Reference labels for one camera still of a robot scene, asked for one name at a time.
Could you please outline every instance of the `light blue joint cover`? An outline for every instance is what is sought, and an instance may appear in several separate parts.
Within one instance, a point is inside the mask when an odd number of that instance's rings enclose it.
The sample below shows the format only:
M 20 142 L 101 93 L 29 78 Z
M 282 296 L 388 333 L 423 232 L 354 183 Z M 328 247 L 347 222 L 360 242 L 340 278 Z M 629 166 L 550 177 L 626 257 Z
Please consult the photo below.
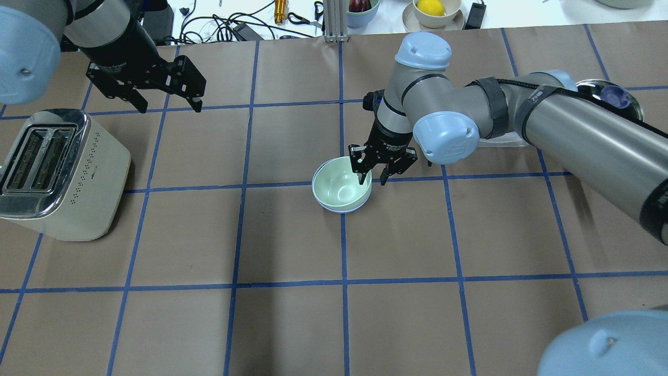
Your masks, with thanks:
M 38 99 L 60 61 L 60 43 L 44 24 L 0 5 L 0 103 Z
M 575 81 L 570 77 L 570 74 L 568 72 L 565 72 L 563 70 L 539 70 L 537 72 L 531 72 L 531 73 L 545 73 L 549 74 L 550 76 L 556 78 L 559 80 L 559 82 L 564 86 L 564 89 L 570 90 L 572 92 L 578 91 L 578 87 L 575 84 Z
M 478 147 L 476 122 L 459 112 L 440 111 L 423 116 L 413 127 L 413 137 L 425 157 L 439 165 L 468 157 Z
M 450 65 L 451 57 L 452 48 L 443 38 L 419 31 L 403 39 L 394 60 L 413 68 L 444 70 Z
M 538 366 L 557 375 L 668 375 L 668 311 L 616 312 L 563 332 Z

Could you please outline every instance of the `cable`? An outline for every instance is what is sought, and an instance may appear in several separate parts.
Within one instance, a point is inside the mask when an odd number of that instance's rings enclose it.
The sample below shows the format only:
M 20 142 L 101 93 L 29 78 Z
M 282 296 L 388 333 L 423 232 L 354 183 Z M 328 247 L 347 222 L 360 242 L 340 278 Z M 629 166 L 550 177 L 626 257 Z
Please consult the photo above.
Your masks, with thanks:
M 228 41 L 234 41 L 233 33 L 232 33 L 232 23 L 233 24 L 239 24 L 241 22 L 244 22 L 247 25 L 255 25 L 255 26 L 261 26 L 261 27 L 266 27 L 269 30 L 269 33 L 271 33 L 271 37 L 273 39 L 276 39 L 276 34 L 274 33 L 275 30 L 281 30 L 281 31 L 286 31 L 288 33 L 293 33 L 296 35 L 301 35 L 304 37 L 313 37 L 312 35 L 305 34 L 305 33 L 300 33 L 299 31 L 295 30 L 290 30 L 290 29 L 285 29 L 283 27 L 277 27 L 273 25 L 269 25 L 268 23 L 264 22 L 262 19 L 259 19 L 258 17 L 255 17 L 257 13 L 260 13 L 261 11 L 265 10 L 266 8 L 270 7 L 275 1 L 270 2 L 269 4 L 265 5 L 264 7 L 252 12 L 252 13 L 242 13 L 242 12 L 234 12 L 232 13 L 229 17 L 223 18 L 219 15 L 210 15 L 210 16 L 200 16 L 200 17 L 194 17 L 192 19 L 188 19 L 194 12 L 195 12 L 195 7 L 196 7 L 196 0 L 193 5 L 192 11 L 184 18 L 183 22 L 181 23 L 181 30 L 179 33 L 179 38 L 167 38 L 164 41 L 173 41 L 174 43 L 182 43 L 182 44 L 196 44 L 198 43 L 197 41 L 191 39 L 188 35 L 196 35 L 199 37 L 200 41 L 199 43 L 220 43 L 220 42 L 228 42 Z M 251 19 L 258 21 L 258 22 L 249 22 L 249 21 L 241 21 L 239 20 L 242 17 L 250 17 Z M 200 33 L 195 32 L 195 31 L 185 31 L 186 27 L 190 25 L 190 23 L 201 20 L 201 19 L 208 19 L 209 23 L 211 21 L 216 23 L 216 29 L 205 39 L 202 37 L 202 29 L 200 29 Z
M 256 15 L 257 13 L 260 13 L 261 11 L 265 10 L 266 8 L 269 8 L 275 2 L 276 1 L 272 1 L 271 3 L 265 5 L 262 9 L 256 10 L 253 13 L 251 13 L 250 15 Z
M 186 17 L 183 18 L 183 21 L 181 21 L 181 33 L 178 35 L 180 39 L 183 38 L 183 28 L 184 24 L 186 23 L 186 20 L 190 18 L 190 16 L 195 13 L 195 9 L 197 9 L 197 0 L 192 0 L 192 11 L 186 15 Z

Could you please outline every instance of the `toaster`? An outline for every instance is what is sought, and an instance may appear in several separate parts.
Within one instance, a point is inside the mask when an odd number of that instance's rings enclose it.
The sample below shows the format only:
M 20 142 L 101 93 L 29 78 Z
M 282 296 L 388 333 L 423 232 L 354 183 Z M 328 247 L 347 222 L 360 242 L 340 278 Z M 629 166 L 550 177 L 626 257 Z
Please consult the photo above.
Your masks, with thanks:
M 81 110 L 37 112 L 0 168 L 0 218 L 58 240 L 86 241 L 111 226 L 130 152 Z

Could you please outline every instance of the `bowl with lemon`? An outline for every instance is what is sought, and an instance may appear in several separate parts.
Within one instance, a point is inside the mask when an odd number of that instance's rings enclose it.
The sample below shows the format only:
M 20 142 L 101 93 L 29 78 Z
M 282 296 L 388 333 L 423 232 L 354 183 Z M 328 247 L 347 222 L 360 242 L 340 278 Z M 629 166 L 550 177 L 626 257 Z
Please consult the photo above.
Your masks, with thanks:
M 438 28 L 452 22 L 462 0 L 413 0 L 415 18 L 424 26 Z

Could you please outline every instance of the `ventilation holes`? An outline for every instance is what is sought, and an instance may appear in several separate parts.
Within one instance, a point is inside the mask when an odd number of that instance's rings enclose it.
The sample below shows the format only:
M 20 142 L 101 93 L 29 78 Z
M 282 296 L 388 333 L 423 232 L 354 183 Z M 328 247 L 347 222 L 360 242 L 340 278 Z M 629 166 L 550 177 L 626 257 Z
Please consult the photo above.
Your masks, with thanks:
M 79 181 L 77 182 L 77 188 L 75 189 L 75 193 L 72 195 L 72 200 L 70 200 L 70 204 L 74 205 L 77 203 L 77 199 L 79 198 L 79 194 L 81 193 L 81 189 L 84 186 L 84 181 L 88 180 L 88 173 L 90 172 L 91 165 L 93 164 L 93 161 L 95 160 L 95 152 L 98 149 L 98 143 L 100 141 L 100 133 L 95 132 L 95 137 L 93 138 L 93 143 L 91 144 L 90 152 L 88 153 L 88 156 L 86 157 L 86 164 L 83 166 L 83 174 L 79 178 Z

